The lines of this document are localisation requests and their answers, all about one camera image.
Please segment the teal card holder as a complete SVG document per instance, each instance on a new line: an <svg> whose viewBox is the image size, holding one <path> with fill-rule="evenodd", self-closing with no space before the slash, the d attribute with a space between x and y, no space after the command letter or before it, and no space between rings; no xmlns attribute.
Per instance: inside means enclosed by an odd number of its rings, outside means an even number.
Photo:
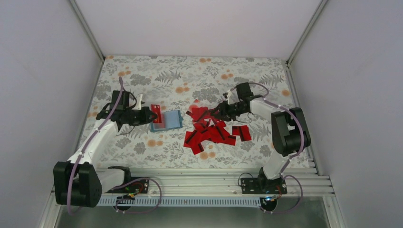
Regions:
<svg viewBox="0 0 403 228"><path fill-rule="evenodd" d="M150 124L150 131L154 133L180 129L183 127L182 121L183 117L180 110L167 111L163 113L161 123Z"/></svg>

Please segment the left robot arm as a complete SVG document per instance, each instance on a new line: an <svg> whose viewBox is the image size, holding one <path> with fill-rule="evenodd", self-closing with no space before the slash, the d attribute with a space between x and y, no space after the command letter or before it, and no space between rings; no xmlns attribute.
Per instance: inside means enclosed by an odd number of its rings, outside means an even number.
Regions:
<svg viewBox="0 0 403 228"><path fill-rule="evenodd" d="M158 115L143 107L141 100L130 105L132 95L128 91L113 91L112 101L97 114L94 128L84 143L67 161L56 163L53 178L58 204L93 208L103 193L114 188L120 192L131 189L128 167L111 166L101 173L97 173L96 167L107 144L123 125L137 127L157 119Z"/></svg>

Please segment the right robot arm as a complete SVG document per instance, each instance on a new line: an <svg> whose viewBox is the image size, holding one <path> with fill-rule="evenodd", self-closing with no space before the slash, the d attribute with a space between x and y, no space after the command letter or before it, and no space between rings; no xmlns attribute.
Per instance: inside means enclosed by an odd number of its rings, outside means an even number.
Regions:
<svg viewBox="0 0 403 228"><path fill-rule="evenodd" d="M231 102L231 91L224 94L225 100L209 113L223 121L235 121L241 114L251 113L270 120L272 143L276 153L259 171L258 189L270 193L284 180L283 172L290 161L311 145L311 137L300 107L286 108L266 99L265 95L255 95L250 83L235 86L238 101Z"/></svg>

